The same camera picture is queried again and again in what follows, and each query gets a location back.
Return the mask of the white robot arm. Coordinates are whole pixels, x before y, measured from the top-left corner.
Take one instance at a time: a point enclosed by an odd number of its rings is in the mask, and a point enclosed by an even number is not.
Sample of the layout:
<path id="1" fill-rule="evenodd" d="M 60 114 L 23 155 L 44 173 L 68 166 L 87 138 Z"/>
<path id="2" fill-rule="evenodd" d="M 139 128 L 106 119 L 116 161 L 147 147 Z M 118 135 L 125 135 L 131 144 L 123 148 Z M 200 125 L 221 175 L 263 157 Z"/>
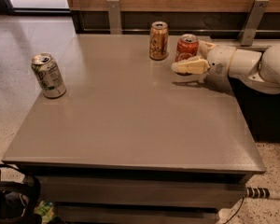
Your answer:
<path id="1" fill-rule="evenodd" d="M 171 68 L 179 75 L 205 75 L 206 84 L 222 91 L 231 89 L 229 78 L 236 78 L 252 90 L 280 93 L 280 45 L 260 52 L 202 41 L 196 56 Z"/>

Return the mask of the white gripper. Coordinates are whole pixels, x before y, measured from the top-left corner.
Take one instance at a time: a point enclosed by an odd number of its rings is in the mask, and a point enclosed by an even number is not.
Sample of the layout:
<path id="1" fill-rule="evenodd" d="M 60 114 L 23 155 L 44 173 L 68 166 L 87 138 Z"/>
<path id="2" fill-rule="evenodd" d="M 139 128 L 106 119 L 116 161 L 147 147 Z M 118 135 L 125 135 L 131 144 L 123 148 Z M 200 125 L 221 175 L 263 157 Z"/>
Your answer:
<path id="1" fill-rule="evenodd" d="M 231 58 L 235 47 L 216 45 L 211 42 L 199 41 L 199 54 L 187 60 L 171 65 L 174 72 L 180 75 L 201 75 L 208 71 L 210 76 L 227 77 Z"/>

